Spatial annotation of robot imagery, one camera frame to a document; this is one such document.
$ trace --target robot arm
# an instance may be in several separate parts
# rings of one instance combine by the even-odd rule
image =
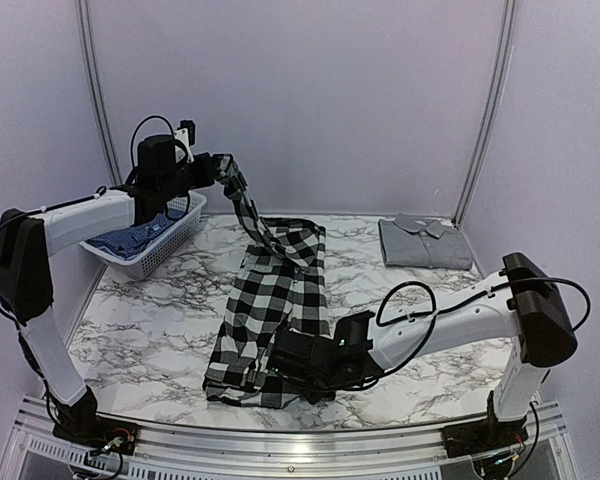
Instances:
[[[391,315],[378,319],[361,312],[340,319],[332,339],[283,330],[269,367],[317,401],[322,396],[316,392],[374,385],[416,357],[511,338],[512,352],[502,381],[489,396],[487,418],[443,431],[449,457],[507,447],[518,437],[528,438],[525,420],[533,395],[547,371],[577,348],[562,298],[550,280],[527,257],[514,253],[504,258],[501,272],[436,301],[436,311],[425,302],[388,321],[384,318]],[[502,469],[511,462],[508,458]]]
[[[173,137],[142,141],[128,184],[35,212],[12,209],[2,215],[0,304],[15,318],[25,357],[59,412],[58,437],[101,446],[103,439],[111,440],[110,432],[124,428],[135,436],[137,427],[96,415],[95,396],[76,371],[56,326],[49,258],[88,238],[147,223],[166,210],[169,200],[238,172],[230,155],[191,156],[182,139],[191,140],[187,128]],[[184,158],[178,158],[177,149],[185,152]],[[131,453],[133,446],[128,442],[123,453]]]

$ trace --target folded gray shirt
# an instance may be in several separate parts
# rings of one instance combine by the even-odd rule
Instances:
[[[378,221],[382,259],[386,266],[469,270],[471,250],[462,234],[435,219],[400,214]]]

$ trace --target plaid shirt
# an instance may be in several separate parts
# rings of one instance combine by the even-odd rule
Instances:
[[[329,334],[325,229],[308,220],[259,217],[231,156],[216,180],[253,242],[229,294],[203,386],[211,401],[282,408],[298,392],[267,370],[275,333],[289,326]]]

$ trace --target metal corner post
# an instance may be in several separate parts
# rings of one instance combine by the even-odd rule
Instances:
[[[120,172],[120,164],[116,155],[109,120],[102,96],[102,88],[100,86],[100,77],[98,75],[98,65],[96,62],[95,44],[93,40],[93,29],[91,26],[91,12],[89,2],[87,0],[75,0],[76,14],[78,19],[78,30],[80,34],[80,43],[82,46],[82,57],[87,72],[87,83],[91,94],[91,103],[93,104],[94,114],[96,117],[96,125],[102,142],[102,149],[107,169],[111,182],[114,185],[122,183],[122,173]]]
[[[476,189],[478,177],[487,155],[489,140],[495,123],[498,106],[500,105],[504,91],[509,62],[511,60],[513,37],[519,10],[518,3],[518,0],[504,1],[500,39],[498,41],[498,50],[493,68],[493,77],[491,78],[491,86],[489,87],[487,104],[485,106],[473,155],[471,157],[467,178],[465,179],[460,200],[458,201],[458,205],[453,215],[453,223],[458,227],[463,225],[467,216],[469,204]]]

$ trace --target metal frame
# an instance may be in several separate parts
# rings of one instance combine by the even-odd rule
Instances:
[[[515,26],[518,18],[518,0],[505,0],[505,5],[502,13],[502,26],[500,28],[500,40],[498,41],[498,52],[496,63],[493,68],[493,77],[491,78],[491,86],[489,87],[489,96],[485,106],[478,140],[473,150],[471,163],[467,178],[465,179],[460,200],[453,215],[453,223],[461,227],[469,209],[469,204],[473,193],[475,192],[478,177],[484,164],[484,159],[489,147],[489,140],[493,131],[498,106],[502,99],[502,93],[509,71],[509,63],[511,52],[513,49],[513,38]]]
[[[118,162],[115,145],[113,143],[113,136],[111,135],[111,129],[109,127],[109,120],[107,119],[102,88],[100,86],[89,2],[87,0],[75,0],[75,2],[82,56],[87,71],[89,93],[91,94],[91,103],[93,104],[96,117],[96,125],[98,127],[98,133],[100,134],[100,141],[107,162],[111,183],[113,185],[120,185],[123,178],[122,173],[120,172],[120,164]]]
[[[538,415],[540,441],[551,440],[552,446],[555,445],[562,480],[578,480],[563,438],[566,427],[557,403],[539,405]],[[231,430],[138,420],[136,452],[125,457],[127,465],[120,478],[166,479],[180,475],[180,480],[308,477],[384,480],[396,476],[409,478],[414,472],[421,472],[426,478],[424,473],[435,472],[442,465],[469,461],[469,457],[447,458],[442,428],[479,418],[481,415],[471,415],[450,422],[335,432]],[[533,438],[532,415],[528,417],[528,428]],[[54,438],[52,429],[44,401],[25,397],[0,465],[0,480],[19,478],[29,451],[80,466],[81,455],[88,448]]]

